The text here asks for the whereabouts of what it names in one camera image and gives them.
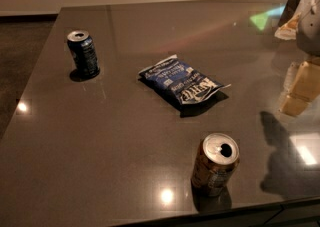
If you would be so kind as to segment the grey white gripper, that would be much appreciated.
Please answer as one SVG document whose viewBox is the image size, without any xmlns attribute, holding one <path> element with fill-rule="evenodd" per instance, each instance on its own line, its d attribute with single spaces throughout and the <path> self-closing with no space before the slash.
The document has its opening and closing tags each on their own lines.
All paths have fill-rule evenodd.
<svg viewBox="0 0 320 227">
<path fill-rule="evenodd" d="M 311 0 L 301 14 L 279 27 L 275 37 L 295 40 L 302 51 L 320 55 L 320 0 Z M 300 115 L 320 95 L 320 66 L 309 61 L 292 62 L 287 70 L 279 111 L 289 116 Z"/>
</svg>

